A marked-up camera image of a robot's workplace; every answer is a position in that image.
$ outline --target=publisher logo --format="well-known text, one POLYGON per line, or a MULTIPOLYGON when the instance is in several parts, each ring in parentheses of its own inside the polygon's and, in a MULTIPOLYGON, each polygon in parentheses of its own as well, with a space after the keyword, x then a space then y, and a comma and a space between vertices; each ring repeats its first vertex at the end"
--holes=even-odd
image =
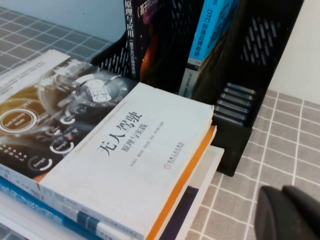
POLYGON ((165 164, 165 165, 164 165, 164 168, 165 168, 165 169, 170 169, 170 168, 171 168, 171 165, 170 165, 170 164, 165 164))
POLYGON ((23 133, 36 124, 36 114, 27 109, 12 109, 0 115, 0 130, 6 133, 23 133))

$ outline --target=white book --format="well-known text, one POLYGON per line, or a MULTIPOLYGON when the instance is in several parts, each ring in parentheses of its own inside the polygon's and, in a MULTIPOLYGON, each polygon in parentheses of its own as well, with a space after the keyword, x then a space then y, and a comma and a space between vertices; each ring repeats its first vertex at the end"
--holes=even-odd
POLYGON ((214 134, 213 111, 50 50, 0 81, 0 175, 67 216, 148 239, 214 134))

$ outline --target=book title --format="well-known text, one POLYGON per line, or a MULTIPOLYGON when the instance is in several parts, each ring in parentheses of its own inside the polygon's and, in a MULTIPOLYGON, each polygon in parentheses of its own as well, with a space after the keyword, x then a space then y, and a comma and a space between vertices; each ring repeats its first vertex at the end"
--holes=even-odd
POLYGON ((110 156, 111 152, 121 146, 121 150, 129 152, 131 147, 142 136, 148 125, 140 124, 142 115, 129 112, 127 116, 116 126, 117 134, 111 133, 99 146, 98 150, 110 156))
POLYGON ((199 57, 199 55, 200 55, 200 51, 201 51, 202 45, 204 44, 205 36, 206 36, 207 30, 208 30, 208 25, 210 23, 210 20, 211 20, 213 12, 214 11, 212 9, 207 9, 206 10, 204 23, 202 25, 202 29, 200 31, 200 36, 198 38, 198 42, 197 42, 196 47, 195 47, 194 55, 196 57, 199 57))
POLYGON ((136 76, 136 60, 135 60, 135 47, 134 47, 134 15, 132 8, 132 0, 124 1, 124 13, 125 13, 125 24, 126 24, 126 34, 129 43, 129 54, 131 62, 131 74, 133 77, 136 76))

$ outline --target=black object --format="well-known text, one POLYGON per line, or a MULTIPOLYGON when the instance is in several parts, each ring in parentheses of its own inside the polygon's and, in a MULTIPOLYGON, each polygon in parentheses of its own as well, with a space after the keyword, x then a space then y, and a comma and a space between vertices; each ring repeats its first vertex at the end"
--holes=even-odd
POLYGON ((320 203, 294 186, 259 190, 254 229, 257 240, 319 240, 320 203))
MULTIPOLYGON (((204 0, 167 0, 174 36, 169 51, 152 67, 143 83, 178 91, 204 0)), ((244 126, 213 117, 217 134, 212 145, 225 149, 218 171, 233 176, 252 132, 268 86, 288 42, 304 0, 240 0, 233 23, 203 63, 192 99, 216 104, 227 83, 256 91, 244 126)), ((129 76, 126 36, 91 61, 129 76)))
MULTIPOLYGON (((185 72, 204 0, 163 1, 171 23, 168 28, 174 34, 169 50, 147 71, 141 82, 174 93, 178 91, 185 72)), ((129 60, 126 34, 123 34, 120 40, 95 56, 91 64, 131 78, 129 60)))
POLYGON ((213 117, 218 131, 212 145, 225 149, 221 173, 232 177, 236 171, 302 4, 303 0, 240 1, 221 54, 213 52, 199 76, 192 98, 207 104, 216 104, 227 83, 256 91, 243 127, 213 117))
POLYGON ((194 202, 199 189, 188 186, 166 225, 160 240, 175 240, 194 202))

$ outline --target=book spine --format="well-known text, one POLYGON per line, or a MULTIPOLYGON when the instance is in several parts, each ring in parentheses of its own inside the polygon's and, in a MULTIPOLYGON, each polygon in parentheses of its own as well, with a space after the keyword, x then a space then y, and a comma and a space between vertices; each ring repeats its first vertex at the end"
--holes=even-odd
POLYGON ((209 52, 212 33, 215 30, 223 0, 204 0, 199 22, 196 27, 189 59, 184 71, 179 95, 190 98, 198 80, 199 69, 209 52))
POLYGON ((66 224, 69 224, 68 219, 73 222, 76 222, 82 228, 88 229, 91 232, 95 233, 95 235, 99 236, 102 239, 108 240, 132 240, 133 237, 128 236, 116 229, 116 227, 110 226, 107 223, 104 223, 94 216, 89 209, 85 209, 84 207, 78 206, 78 204, 74 203, 76 207, 69 206, 66 204, 66 199, 60 196, 57 193, 52 192, 49 189, 44 188, 43 186, 38 185, 32 179, 8 168, 2 164, 0 164, 0 177, 3 178, 4 181, 9 182, 16 188, 21 191, 29 194, 40 203, 54 209, 60 215, 66 217, 66 224))
POLYGON ((31 194, 23 191, 19 187, 15 186, 13 183, 5 180, 3 177, 0 177, 0 191, 12 197, 13 199, 18 200, 20 203, 28 206, 29 208, 35 210, 36 212, 46 216, 55 223, 63 225, 68 229, 78 233, 86 239, 90 240, 101 240, 99 236, 95 235, 93 232, 85 229, 72 219, 64 216, 60 212, 54 210, 48 205, 44 204, 31 194))
POLYGON ((138 59, 138 46, 136 36, 136 19, 134 12, 135 1, 134 0, 124 0, 124 17, 125 17, 125 27, 126 27, 126 40, 127 49, 129 52, 130 61, 130 73, 131 78, 136 80, 139 76, 139 68, 137 65, 138 59))
POLYGON ((236 14, 238 3, 239 0, 224 0, 222 2, 214 30, 206 47, 206 55, 211 52, 223 33, 230 27, 236 14))

